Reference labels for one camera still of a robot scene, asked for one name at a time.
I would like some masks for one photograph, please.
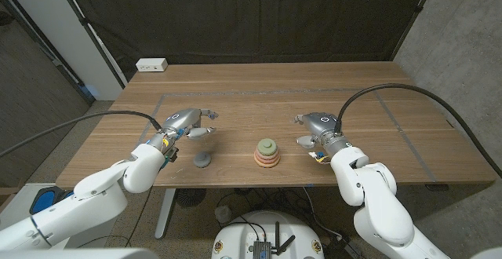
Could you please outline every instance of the white power strip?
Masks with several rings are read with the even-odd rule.
[[[136,63],[138,71],[165,71],[167,60],[165,58],[141,58]]]

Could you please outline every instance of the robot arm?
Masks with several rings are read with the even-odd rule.
[[[167,162],[176,160],[176,140],[189,129],[200,127],[201,115],[217,117],[208,109],[187,109],[170,116],[162,130],[134,149],[129,159],[84,178],[75,186],[72,196],[0,231],[0,250],[48,249],[117,217],[127,206],[118,182],[122,179],[128,192],[148,190],[158,171]],[[198,133],[198,137],[214,130],[208,128],[203,134]]]
[[[313,148],[318,142],[331,156],[331,167],[344,201],[364,206],[354,215],[358,234],[390,258],[449,258],[413,225],[406,208],[395,198],[397,185],[391,171],[382,163],[369,164],[361,149],[353,147],[334,132],[336,117],[327,113],[298,115],[311,136],[297,143]]]

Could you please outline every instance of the green ring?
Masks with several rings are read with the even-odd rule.
[[[265,156],[272,156],[277,152],[277,144],[270,138],[264,138],[258,142],[258,152]]]

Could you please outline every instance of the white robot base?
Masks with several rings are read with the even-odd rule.
[[[259,243],[256,242],[255,231],[242,217],[256,229]],[[242,217],[235,218],[218,233],[213,244],[212,259],[324,258],[319,237],[303,221],[287,213],[272,210],[253,211]],[[279,233],[276,233],[277,222]],[[264,241],[263,230],[254,224],[263,227],[267,241]]]

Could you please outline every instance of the concrete wall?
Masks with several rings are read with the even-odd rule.
[[[122,88],[67,0],[17,0],[97,100]]]
[[[395,62],[450,103],[502,168],[502,0],[427,0]]]

